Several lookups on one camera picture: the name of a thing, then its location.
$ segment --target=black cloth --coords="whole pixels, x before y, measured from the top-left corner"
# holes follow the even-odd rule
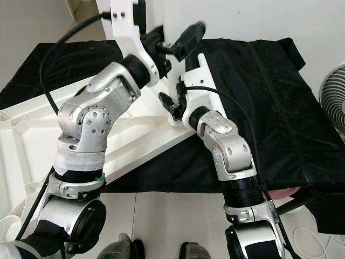
[[[50,46],[39,44],[27,58],[0,93],[1,109],[42,94],[38,68]],[[307,207],[319,231],[344,234],[345,226],[328,222],[329,211],[337,211],[345,203],[344,144],[298,73],[304,61],[293,41],[202,40],[186,59],[187,70],[198,66],[196,57],[201,52],[217,88],[237,99],[251,118],[258,139],[254,160],[260,178],[269,189],[303,186],[298,193],[309,192],[315,197]],[[121,60],[113,41],[65,44],[49,70],[49,88],[92,76],[111,61]],[[238,125],[253,150],[243,115],[231,102],[221,100],[228,118]],[[105,189],[147,191],[220,192],[212,156],[202,141],[194,135]]]

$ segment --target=white tile floor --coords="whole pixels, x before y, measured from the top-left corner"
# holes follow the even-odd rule
[[[138,193],[136,199],[135,195],[102,194],[101,200],[107,206],[107,221],[100,240],[88,253],[74,258],[96,258],[106,245],[117,241],[119,233],[125,232],[132,239],[143,241],[147,259],[177,259],[180,245],[186,241],[200,243],[214,259],[229,259],[224,234],[229,224],[222,208],[224,201],[221,194],[151,192]],[[296,227],[312,231],[324,246],[330,238],[317,233],[315,221],[306,208],[294,214],[285,214],[282,220],[292,243]],[[296,242],[310,256],[319,256],[323,252],[317,240],[305,231],[298,230]],[[328,257],[322,255],[318,258],[345,258],[345,246],[332,240],[327,254]]]

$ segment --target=white wall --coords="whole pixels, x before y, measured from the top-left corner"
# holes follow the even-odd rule
[[[109,0],[102,8],[109,10]],[[205,38],[278,40],[291,37],[307,65],[301,75],[317,96],[327,73],[345,59],[344,0],[147,0],[148,27],[164,21],[176,40],[191,23],[206,22]],[[104,24],[111,39],[111,25]]]
[[[65,0],[0,0],[0,91],[40,42],[55,42],[72,16]]]

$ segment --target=white fan grille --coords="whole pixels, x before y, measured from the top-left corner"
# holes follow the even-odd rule
[[[345,64],[325,77],[321,84],[319,99],[333,125],[345,134]]]

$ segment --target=pink object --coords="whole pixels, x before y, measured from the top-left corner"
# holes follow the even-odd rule
[[[280,200],[293,195],[299,189],[300,187],[286,188],[281,190],[269,190],[268,193],[270,194],[272,200]]]

